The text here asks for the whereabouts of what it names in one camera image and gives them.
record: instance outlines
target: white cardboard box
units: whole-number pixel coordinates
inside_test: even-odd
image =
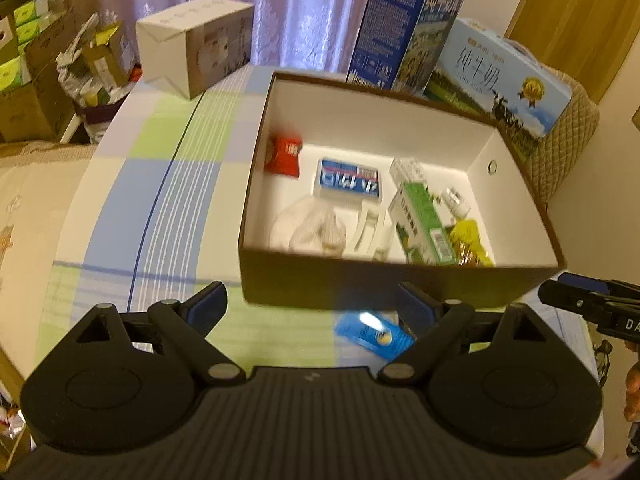
[[[251,57],[254,5],[191,0],[136,23],[145,82],[193,99]]]

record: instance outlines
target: bed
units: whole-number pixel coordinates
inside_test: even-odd
[[[0,165],[0,228],[13,225],[10,242],[0,232],[0,344],[24,376],[94,304],[140,312],[213,280],[227,286],[229,305],[208,339],[246,370],[380,368],[373,354],[334,337],[340,313],[242,298],[238,231],[272,73],[246,66],[190,102],[140,82],[91,159],[30,162],[26,177],[13,167],[4,176]],[[5,213],[15,208],[11,178],[24,184],[19,208]],[[582,319],[542,305],[535,291],[524,300],[595,374]],[[590,447],[602,455],[602,418]]]

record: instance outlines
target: metal screw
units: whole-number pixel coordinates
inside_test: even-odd
[[[383,373],[389,379],[411,379],[415,375],[414,367],[407,363],[391,363],[382,368]]]
[[[233,363],[218,363],[217,365],[209,367],[207,373],[212,379],[228,381],[238,377],[240,374],[240,368]]]

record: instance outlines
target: quilted cushion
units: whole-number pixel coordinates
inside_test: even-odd
[[[551,200],[600,121],[598,105],[589,98],[580,83],[559,70],[546,69],[567,83],[573,94],[558,122],[526,162],[527,171],[543,203]]]

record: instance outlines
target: yellow package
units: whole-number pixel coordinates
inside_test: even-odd
[[[478,223],[475,220],[458,220],[449,232],[449,240],[460,266],[494,266],[480,242]]]
[[[49,0],[31,0],[14,10],[15,26],[20,27],[49,12]]]
[[[105,28],[100,32],[96,32],[95,34],[95,44],[96,45],[106,45],[109,43],[109,39],[113,36],[120,24],[113,25],[113,27]]]
[[[0,65],[0,92],[9,92],[31,81],[24,56],[14,57]]]

